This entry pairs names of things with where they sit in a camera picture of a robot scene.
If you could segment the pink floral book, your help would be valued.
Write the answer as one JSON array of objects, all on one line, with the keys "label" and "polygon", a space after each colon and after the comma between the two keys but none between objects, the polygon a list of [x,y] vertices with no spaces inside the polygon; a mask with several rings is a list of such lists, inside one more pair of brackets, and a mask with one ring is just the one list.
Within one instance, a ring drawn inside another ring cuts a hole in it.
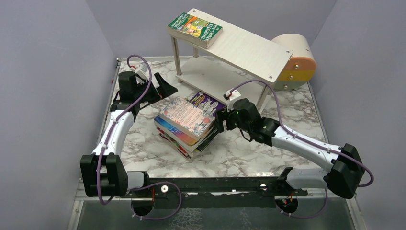
[{"label": "pink floral book", "polygon": [[209,132],[215,120],[212,113],[197,108],[181,97],[166,102],[159,117],[196,140]]}]

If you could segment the purple cartoon book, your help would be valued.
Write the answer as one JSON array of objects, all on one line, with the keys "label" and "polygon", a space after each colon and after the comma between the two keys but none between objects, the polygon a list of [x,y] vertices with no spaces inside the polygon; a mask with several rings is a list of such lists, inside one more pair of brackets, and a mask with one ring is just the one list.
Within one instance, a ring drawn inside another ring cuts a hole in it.
[{"label": "purple cartoon book", "polygon": [[225,107],[223,103],[202,91],[196,93],[192,98],[188,99],[188,101],[197,108],[210,112],[213,116],[216,116],[216,112]]}]

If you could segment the blue orange sunset book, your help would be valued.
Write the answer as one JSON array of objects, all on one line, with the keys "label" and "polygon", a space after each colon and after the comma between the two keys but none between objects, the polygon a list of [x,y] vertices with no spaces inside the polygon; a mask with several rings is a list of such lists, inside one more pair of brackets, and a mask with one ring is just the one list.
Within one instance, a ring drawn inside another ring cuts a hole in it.
[{"label": "blue orange sunset book", "polygon": [[160,118],[159,116],[156,116],[154,118],[154,124],[162,134],[171,137],[171,140],[176,141],[178,145],[182,146],[185,150],[188,151],[198,151],[198,147],[215,131],[215,129],[212,127],[209,129],[209,132],[207,134],[203,135],[202,138],[195,139],[182,132],[175,126],[171,125],[164,119]]}]

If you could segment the white two-tier shelf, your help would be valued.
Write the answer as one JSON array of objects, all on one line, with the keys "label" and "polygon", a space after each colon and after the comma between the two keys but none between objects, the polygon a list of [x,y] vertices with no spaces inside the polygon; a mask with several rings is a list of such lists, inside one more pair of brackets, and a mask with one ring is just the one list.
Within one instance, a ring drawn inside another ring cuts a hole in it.
[{"label": "white two-tier shelf", "polygon": [[[171,36],[176,77],[179,82],[222,103],[226,102],[223,94],[227,90],[247,79],[222,66],[220,61],[263,83],[274,85],[293,54],[282,45],[198,9],[191,9],[187,13],[218,24],[223,27],[223,31],[208,49]],[[210,54],[218,62],[200,56],[199,51]]]}]

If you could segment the green 104-storey treehouse book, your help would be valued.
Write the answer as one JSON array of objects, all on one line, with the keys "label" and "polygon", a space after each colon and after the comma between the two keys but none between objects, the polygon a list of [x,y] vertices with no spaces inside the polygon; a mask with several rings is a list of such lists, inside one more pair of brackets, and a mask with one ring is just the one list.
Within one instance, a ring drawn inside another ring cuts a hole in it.
[{"label": "green 104-storey treehouse book", "polygon": [[204,49],[208,49],[222,31],[222,26],[185,12],[168,24],[168,33],[172,37]]}]

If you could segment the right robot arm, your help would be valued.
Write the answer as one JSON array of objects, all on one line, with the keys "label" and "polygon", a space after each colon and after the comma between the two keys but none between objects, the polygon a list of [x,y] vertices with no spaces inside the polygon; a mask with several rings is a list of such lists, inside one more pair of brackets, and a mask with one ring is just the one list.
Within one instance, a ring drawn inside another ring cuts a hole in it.
[{"label": "right robot arm", "polygon": [[278,120],[262,117],[246,98],[238,99],[231,110],[217,111],[215,125],[219,132],[237,128],[248,133],[248,141],[290,151],[318,165],[315,169],[284,170],[282,178],[293,190],[324,188],[351,199],[360,187],[365,169],[355,146],[340,147],[304,136]]}]

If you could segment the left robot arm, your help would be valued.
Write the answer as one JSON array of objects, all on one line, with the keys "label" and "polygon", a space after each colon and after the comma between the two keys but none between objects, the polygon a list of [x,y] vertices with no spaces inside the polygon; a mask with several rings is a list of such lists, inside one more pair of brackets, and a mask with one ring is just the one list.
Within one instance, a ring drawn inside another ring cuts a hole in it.
[{"label": "left robot arm", "polygon": [[178,92],[159,73],[154,77],[157,87],[138,73],[119,73],[119,91],[110,107],[108,126],[92,154],[83,155],[79,163],[88,197],[124,196],[130,190],[146,186],[148,174],[126,171],[120,154],[141,104],[151,105]]}]

